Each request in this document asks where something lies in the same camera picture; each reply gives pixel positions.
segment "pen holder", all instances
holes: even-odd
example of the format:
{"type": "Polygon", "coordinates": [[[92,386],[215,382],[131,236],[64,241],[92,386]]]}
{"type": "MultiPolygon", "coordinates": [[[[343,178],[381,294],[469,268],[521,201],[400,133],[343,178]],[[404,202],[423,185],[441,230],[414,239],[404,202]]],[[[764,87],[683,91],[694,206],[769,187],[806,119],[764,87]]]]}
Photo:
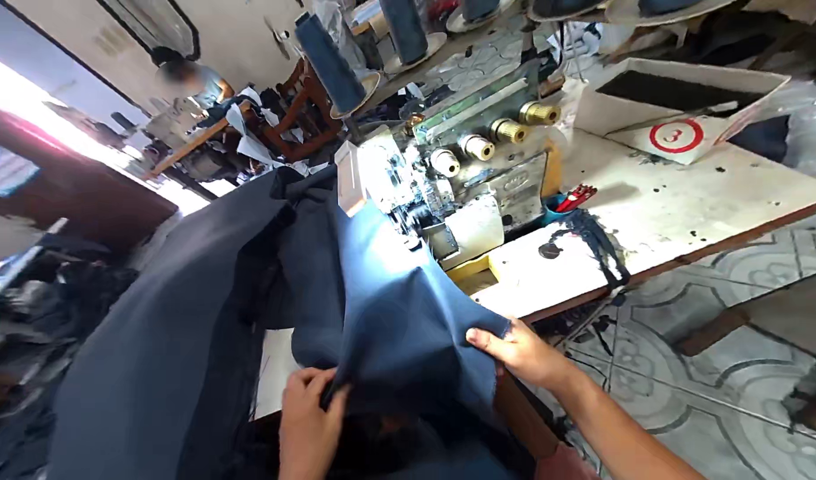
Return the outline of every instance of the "pen holder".
{"type": "Polygon", "coordinates": [[[553,211],[556,207],[559,206],[560,203],[562,203],[565,200],[566,197],[567,197],[567,194],[559,193],[559,194],[556,194],[556,195],[553,195],[553,196],[549,197],[547,200],[545,200],[543,202],[544,203],[544,216],[543,216],[543,218],[541,218],[541,225],[548,225],[548,224],[551,224],[551,223],[553,223],[553,222],[555,222],[557,220],[561,220],[566,215],[573,212],[573,210],[576,210],[574,208],[573,210],[571,210],[571,212],[565,212],[565,213],[557,213],[557,212],[553,211]]]}

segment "chair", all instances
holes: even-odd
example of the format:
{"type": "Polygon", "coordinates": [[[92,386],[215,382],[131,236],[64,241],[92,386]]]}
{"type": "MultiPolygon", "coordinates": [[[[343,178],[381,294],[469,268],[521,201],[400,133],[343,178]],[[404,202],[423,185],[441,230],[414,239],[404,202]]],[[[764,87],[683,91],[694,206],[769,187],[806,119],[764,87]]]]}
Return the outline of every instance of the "chair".
{"type": "Polygon", "coordinates": [[[275,88],[283,99],[292,98],[292,103],[280,123],[275,126],[264,123],[261,132],[268,143],[285,156],[287,163],[301,160],[337,138],[343,125],[331,118],[328,93],[307,60],[300,59],[289,79],[275,88]],[[310,112],[310,107],[318,109],[310,112]],[[282,133],[296,125],[305,134],[303,144],[289,143],[281,138],[282,133]]]}

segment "number 3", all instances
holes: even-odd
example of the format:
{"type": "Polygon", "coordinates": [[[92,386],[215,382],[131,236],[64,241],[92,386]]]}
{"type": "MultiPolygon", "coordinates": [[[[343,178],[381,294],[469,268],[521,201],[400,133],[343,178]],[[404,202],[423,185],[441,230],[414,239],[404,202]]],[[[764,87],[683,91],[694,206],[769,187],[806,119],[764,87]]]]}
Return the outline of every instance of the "number 3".
{"type": "Polygon", "coordinates": [[[680,136],[683,134],[683,131],[674,130],[671,134],[673,135],[671,138],[669,138],[668,136],[663,137],[663,140],[665,140],[666,142],[668,142],[670,144],[676,142],[677,139],[680,138],[680,136]]]}

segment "sewing machine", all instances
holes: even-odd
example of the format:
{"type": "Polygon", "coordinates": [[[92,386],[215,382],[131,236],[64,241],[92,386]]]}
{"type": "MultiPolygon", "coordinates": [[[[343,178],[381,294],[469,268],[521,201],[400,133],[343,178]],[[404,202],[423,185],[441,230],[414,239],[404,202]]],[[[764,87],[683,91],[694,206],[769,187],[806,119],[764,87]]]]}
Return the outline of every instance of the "sewing machine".
{"type": "Polygon", "coordinates": [[[358,146],[371,202],[445,270],[544,214],[541,185],[560,110],[537,101],[538,66],[527,62],[403,124],[382,125],[358,146]]]}

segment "white cardboard box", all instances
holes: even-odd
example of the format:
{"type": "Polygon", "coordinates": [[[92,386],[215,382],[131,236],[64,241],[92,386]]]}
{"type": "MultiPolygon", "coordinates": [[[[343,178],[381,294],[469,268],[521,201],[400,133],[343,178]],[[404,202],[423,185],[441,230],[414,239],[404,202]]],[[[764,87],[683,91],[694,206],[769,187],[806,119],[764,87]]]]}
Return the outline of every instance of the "white cardboard box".
{"type": "Polygon", "coordinates": [[[604,71],[597,81],[586,87],[580,100],[574,126],[688,165],[705,154],[713,145],[727,141],[751,123],[757,111],[768,101],[772,93],[781,88],[789,79],[790,77],[786,75],[770,72],[628,58],[604,71]],[[597,92],[609,80],[627,70],[711,85],[736,92],[763,93],[764,96],[726,118],[698,115],[691,118],[660,121],[672,115],[682,115],[683,112],[597,92]],[[649,120],[652,120],[653,123],[648,126],[626,132],[609,133],[649,120]]]}

